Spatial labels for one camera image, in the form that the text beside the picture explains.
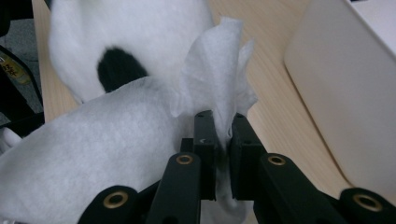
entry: white cloth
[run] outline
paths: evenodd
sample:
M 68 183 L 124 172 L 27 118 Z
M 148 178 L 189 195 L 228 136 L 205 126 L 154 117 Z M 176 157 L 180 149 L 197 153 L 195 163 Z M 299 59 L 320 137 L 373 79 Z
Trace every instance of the white cloth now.
M 105 94 L 107 49 L 132 54 L 153 77 L 175 81 L 193 41 L 214 26 L 206 0 L 53 0 L 49 55 L 79 103 Z
M 193 116 L 214 111 L 223 146 L 235 112 L 256 102 L 239 50 L 242 22 L 223 19 L 192 45 L 177 89 L 145 77 L 45 124 L 0 157 L 0 216 L 30 224 L 77 223 L 103 189 L 137 191 L 159 180 L 168 158 L 191 137 Z M 226 150 L 216 203 L 203 203 L 202 223 L 242 223 L 251 204 L 234 201 Z

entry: brass insert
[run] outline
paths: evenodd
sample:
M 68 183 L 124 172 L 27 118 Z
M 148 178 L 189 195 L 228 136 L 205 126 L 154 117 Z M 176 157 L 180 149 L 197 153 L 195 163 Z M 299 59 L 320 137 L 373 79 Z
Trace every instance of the brass insert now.
M 192 163 L 193 158 L 189 155 L 181 155 L 176 158 L 176 161 L 178 164 L 188 165 L 188 164 Z
M 113 209 L 123 206 L 127 201 L 128 194 L 124 191 L 119 190 L 107 195 L 107 197 L 103 201 L 103 205 L 106 208 Z
M 271 162 L 273 165 L 284 165 L 286 164 L 285 159 L 278 157 L 278 156 L 270 156 L 268 157 L 268 161 Z
M 375 198 L 365 194 L 353 195 L 353 201 L 361 207 L 370 210 L 372 212 L 380 212 L 382 210 L 382 204 Z

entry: black plastic part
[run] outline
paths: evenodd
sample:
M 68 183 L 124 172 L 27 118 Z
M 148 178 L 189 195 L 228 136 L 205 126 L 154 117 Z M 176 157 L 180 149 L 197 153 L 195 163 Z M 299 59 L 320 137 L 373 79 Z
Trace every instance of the black plastic part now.
M 12 21 L 33 18 L 32 0 L 2 0 L 9 6 Z
M 212 111 L 204 111 L 195 116 L 193 152 L 202 162 L 201 199 L 216 200 L 216 156 L 218 136 Z
M 152 205 L 152 202 L 154 201 L 155 193 L 157 192 L 159 186 L 160 181 L 157 181 L 153 185 L 140 191 L 137 194 L 138 206 L 136 208 L 137 212 L 135 213 L 135 215 L 140 216 L 140 221 L 136 223 L 146 223 L 146 219 L 149 215 L 149 209 Z
M 396 207 L 370 190 L 346 189 L 339 204 L 350 223 L 396 223 Z
M 25 119 L 1 125 L 0 129 L 7 127 L 20 137 L 24 137 L 41 127 L 44 123 L 44 113 L 41 112 Z
M 1 45 L 0 45 L 0 50 L 3 51 L 3 53 L 5 53 L 14 62 L 18 63 L 23 68 L 23 70 L 26 72 L 26 74 L 29 76 L 30 80 L 32 81 L 33 88 L 35 89 L 35 95 L 37 96 L 38 101 L 40 102 L 41 105 L 43 105 L 43 98 L 41 96 L 40 90 L 38 89 L 37 83 L 35 82 L 35 76 L 33 75 L 32 71 L 29 69 L 29 67 L 26 65 L 26 63 L 24 63 L 11 51 L 9 51 L 8 49 L 4 48 Z
M 258 198 L 254 201 L 253 210 L 259 224 L 282 223 L 279 213 L 276 211 L 268 193 L 265 191 L 258 194 Z
M 282 223 L 347 223 L 289 158 L 264 154 L 260 179 Z
M 6 35 L 11 25 L 11 15 L 8 2 L 0 1 L 0 37 Z
M 180 152 L 193 152 L 194 140 L 192 138 L 181 139 Z
M 169 159 L 148 213 L 147 224 L 199 223 L 201 160 L 193 153 Z
M 11 121 L 32 117 L 35 114 L 1 67 L 0 83 L 0 112 Z
M 237 200 L 253 201 L 260 189 L 260 157 L 266 153 L 248 119 L 237 114 L 233 119 L 233 139 L 229 147 L 231 188 Z
M 136 213 L 137 205 L 137 192 L 134 189 L 114 186 L 105 189 L 93 199 L 78 224 L 139 223 L 140 216 Z

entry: round hole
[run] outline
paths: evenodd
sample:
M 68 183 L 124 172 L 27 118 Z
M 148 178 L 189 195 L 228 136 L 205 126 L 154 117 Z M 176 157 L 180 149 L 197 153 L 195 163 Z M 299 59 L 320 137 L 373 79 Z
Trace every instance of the round hole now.
M 382 204 L 379 201 L 365 194 L 355 194 L 353 196 L 353 201 L 355 201 L 355 203 L 361 207 L 372 212 L 379 212 L 382 210 Z
M 114 195 L 113 197 L 110 198 L 110 203 L 120 203 L 122 202 L 123 197 L 120 195 Z
M 128 201 L 128 194 L 124 191 L 116 191 L 105 197 L 103 205 L 106 208 L 113 209 L 123 206 Z
M 176 158 L 176 161 L 181 165 L 188 165 L 192 163 L 193 158 L 189 155 L 181 155 Z
M 286 161 L 278 156 L 271 156 L 268 157 L 268 161 L 271 162 L 273 165 L 284 165 L 286 164 Z
M 166 217 L 163 219 L 163 224 L 177 224 L 178 220 L 175 217 Z

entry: black object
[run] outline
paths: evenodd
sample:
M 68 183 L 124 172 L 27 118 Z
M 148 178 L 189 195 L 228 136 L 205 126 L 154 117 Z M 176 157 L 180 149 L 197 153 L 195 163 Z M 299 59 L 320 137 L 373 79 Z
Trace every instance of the black object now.
M 110 219 L 106 223 L 199 223 L 200 199 L 214 193 L 211 178 L 216 164 L 217 137 L 213 130 L 211 111 L 199 113 L 195 117 L 194 139 L 182 140 L 181 152 L 169 160 L 160 186 L 151 186 L 137 194 L 146 197 L 125 203 L 124 211 L 128 212 L 121 216 L 126 216 L 125 220 L 134 217 L 135 221 Z M 205 142 L 202 139 L 210 139 L 211 147 L 198 156 L 199 152 L 195 152 Z M 236 200 L 254 201 L 259 223 L 396 223 L 396 207 L 369 190 L 346 189 L 340 200 L 317 190 L 291 159 L 267 153 L 248 120 L 239 114 L 233 120 L 229 154 L 233 196 Z M 96 218 L 92 220 L 111 217 L 112 211 L 104 209 L 102 204 L 105 197 L 117 190 L 100 193 L 82 217 Z M 104 223 L 84 220 L 81 218 L 78 224 Z
M 90 209 L 87 209 L 79 223 L 136 223 L 136 216 L 134 216 L 136 210 L 137 192 L 128 187 L 114 186 L 105 189 L 93 200 Z
M 47 7 L 50 9 L 50 5 L 51 5 L 51 0 L 44 0 L 45 2 L 46 2 L 46 4 L 47 4 Z
M 0 36 L 8 33 L 11 21 L 32 18 L 32 0 L 0 0 Z
M 142 64 L 123 49 L 107 49 L 98 66 L 98 77 L 106 92 L 148 75 Z
M 38 101 L 43 105 L 40 91 L 35 82 L 35 77 L 29 67 L 13 53 L 0 45 L 0 50 L 9 58 L 18 63 L 32 81 L 35 94 Z M 26 136 L 35 129 L 44 124 L 44 113 L 35 114 L 35 112 L 26 103 L 21 93 L 15 88 L 7 77 L 6 72 L 0 66 L 0 112 L 2 112 L 10 123 L 0 126 L 0 128 L 8 127 L 19 136 Z

